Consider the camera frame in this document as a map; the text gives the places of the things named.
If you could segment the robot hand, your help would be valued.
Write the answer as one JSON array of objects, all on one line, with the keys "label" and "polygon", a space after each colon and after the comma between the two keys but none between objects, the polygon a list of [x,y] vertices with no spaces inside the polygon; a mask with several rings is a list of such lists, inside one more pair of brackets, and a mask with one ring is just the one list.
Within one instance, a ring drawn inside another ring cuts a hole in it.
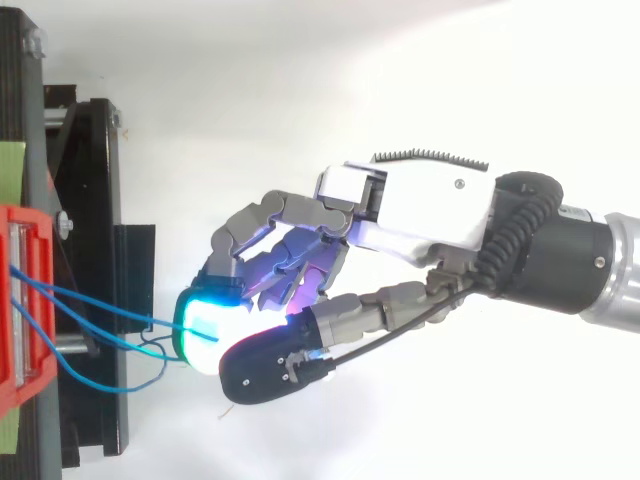
[{"label": "robot hand", "polygon": [[[470,289],[494,203],[485,164],[409,150],[334,165],[311,196],[273,190],[212,235],[211,252],[178,297],[179,357],[220,379],[242,405],[269,402],[326,378],[349,354],[444,320]],[[424,268],[424,281],[371,294],[327,292],[351,248]]]}]

